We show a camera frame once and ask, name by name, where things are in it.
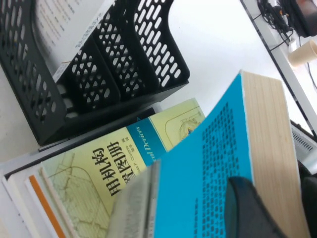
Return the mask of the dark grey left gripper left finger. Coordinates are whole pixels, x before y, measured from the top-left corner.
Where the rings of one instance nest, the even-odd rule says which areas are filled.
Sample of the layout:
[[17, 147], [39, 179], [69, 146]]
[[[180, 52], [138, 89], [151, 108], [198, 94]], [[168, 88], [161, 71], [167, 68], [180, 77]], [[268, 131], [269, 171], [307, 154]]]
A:
[[285, 238], [252, 182], [243, 177], [227, 180], [224, 211], [227, 238]]

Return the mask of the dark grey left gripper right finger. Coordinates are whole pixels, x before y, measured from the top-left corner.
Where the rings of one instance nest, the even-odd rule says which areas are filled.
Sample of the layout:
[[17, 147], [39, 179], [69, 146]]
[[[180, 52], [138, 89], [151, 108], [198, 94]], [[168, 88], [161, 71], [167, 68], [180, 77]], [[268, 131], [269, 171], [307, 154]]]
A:
[[302, 203], [310, 235], [317, 237], [317, 178], [306, 177], [302, 182]]

